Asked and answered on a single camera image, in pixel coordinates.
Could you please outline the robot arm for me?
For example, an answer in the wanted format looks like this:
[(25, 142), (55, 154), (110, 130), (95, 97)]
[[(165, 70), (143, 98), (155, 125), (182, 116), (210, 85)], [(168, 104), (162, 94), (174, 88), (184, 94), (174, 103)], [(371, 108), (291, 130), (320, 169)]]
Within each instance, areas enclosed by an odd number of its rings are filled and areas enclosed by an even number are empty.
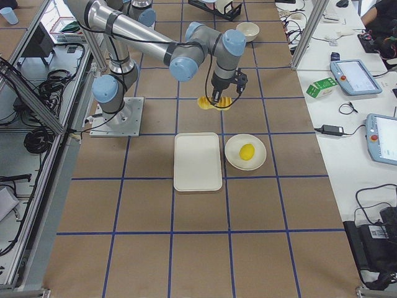
[(156, 11), (153, 9), (151, 0), (129, 0), (124, 1), (124, 13), (139, 23), (154, 28), (156, 22)]
[(241, 95), (246, 87), (248, 77), (238, 68), (246, 38), (238, 30), (221, 33), (192, 22), (185, 33), (185, 42), (177, 42), (110, 7), (105, 1), (65, 1), (65, 4), (84, 29), (105, 34), (161, 60), (180, 82), (191, 80), (207, 56), (216, 60), (206, 78), (213, 87), (212, 93), (203, 99), (209, 106), (218, 110), (229, 109), (234, 101), (223, 97), (222, 92), (235, 84), (236, 92)]

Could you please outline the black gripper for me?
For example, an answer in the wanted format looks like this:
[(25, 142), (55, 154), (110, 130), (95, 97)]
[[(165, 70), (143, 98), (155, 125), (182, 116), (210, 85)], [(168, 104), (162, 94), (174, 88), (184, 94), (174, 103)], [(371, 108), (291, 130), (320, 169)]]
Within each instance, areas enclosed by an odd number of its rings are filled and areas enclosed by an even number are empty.
[(224, 79), (219, 76), (212, 76), (211, 84), (213, 86), (212, 91), (212, 104), (218, 104), (221, 98), (221, 94), (225, 89), (228, 89), (230, 84), (234, 84), (236, 79), (232, 78)]

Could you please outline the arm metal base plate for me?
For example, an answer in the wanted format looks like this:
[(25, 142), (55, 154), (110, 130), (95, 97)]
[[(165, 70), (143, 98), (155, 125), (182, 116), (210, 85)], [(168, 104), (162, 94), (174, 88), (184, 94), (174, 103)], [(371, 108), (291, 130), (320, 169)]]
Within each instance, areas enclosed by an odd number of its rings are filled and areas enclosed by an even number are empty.
[(125, 97), (124, 106), (117, 114), (102, 111), (97, 104), (97, 112), (102, 114), (92, 121), (91, 137), (138, 137), (145, 99), (143, 97)]

